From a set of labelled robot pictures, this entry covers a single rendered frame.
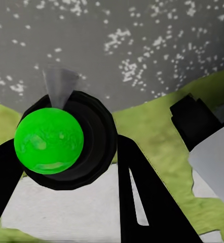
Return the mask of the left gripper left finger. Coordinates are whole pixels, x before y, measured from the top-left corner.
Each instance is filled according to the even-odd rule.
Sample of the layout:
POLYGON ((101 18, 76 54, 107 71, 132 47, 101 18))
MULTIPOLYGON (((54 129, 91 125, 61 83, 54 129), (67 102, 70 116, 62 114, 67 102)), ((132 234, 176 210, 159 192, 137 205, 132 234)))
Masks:
POLYGON ((24 174, 18 161, 14 138, 0 145, 0 217, 24 174))

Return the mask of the insectifuge atomizer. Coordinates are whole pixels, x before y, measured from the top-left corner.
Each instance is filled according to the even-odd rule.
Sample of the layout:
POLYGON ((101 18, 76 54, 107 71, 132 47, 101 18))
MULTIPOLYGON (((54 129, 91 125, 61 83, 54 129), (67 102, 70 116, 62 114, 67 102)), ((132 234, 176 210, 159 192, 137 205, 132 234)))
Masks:
POLYGON ((113 161, 118 131, 112 114, 82 91, 80 75, 62 68, 42 70, 48 95, 28 109, 14 136, 24 173, 60 191, 92 184, 113 161))

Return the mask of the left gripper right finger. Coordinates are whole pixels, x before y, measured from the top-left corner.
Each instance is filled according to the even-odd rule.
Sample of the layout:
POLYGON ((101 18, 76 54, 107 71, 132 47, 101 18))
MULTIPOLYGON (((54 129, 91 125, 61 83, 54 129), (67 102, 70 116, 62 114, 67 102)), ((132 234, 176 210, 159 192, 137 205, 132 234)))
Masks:
POLYGON ((121 243, 202 243, 137 144, 118 135, 117 153, 121 243), (129 170, 148 226, 137 222, 129 170))

